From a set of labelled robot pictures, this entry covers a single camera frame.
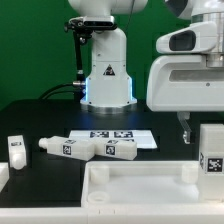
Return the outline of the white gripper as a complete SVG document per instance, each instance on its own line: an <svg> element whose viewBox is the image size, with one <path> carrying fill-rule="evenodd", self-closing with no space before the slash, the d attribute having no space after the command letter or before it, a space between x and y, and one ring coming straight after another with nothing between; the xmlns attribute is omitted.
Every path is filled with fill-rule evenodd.
<svg viewBox="0 0 224 224"><path fill-rule="evenodd" d="M207 67L202 55L161 56L150 69L146 102L152 111L178 112L190 144L189 112L224 111L224 68Z"/></svg>

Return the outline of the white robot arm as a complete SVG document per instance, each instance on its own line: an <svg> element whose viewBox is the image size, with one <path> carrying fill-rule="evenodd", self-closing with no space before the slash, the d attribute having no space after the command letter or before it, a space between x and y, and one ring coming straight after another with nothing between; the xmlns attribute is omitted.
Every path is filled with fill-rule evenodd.
<svg viewBox="0 0 224 224"><path fill-rule="evenodd" d="M79 13L67 27L77 45L93 40L92 70L84 81L85 109L117 112L136 104L126 72L126 36L116 14L143 10L148 0L68 0ZM178 18L191 24L160 37L161 54L151 65L146 103L153 111L175 112L192 142L187 123L192 112L224 111L224 0L163 0Z"/></svg>

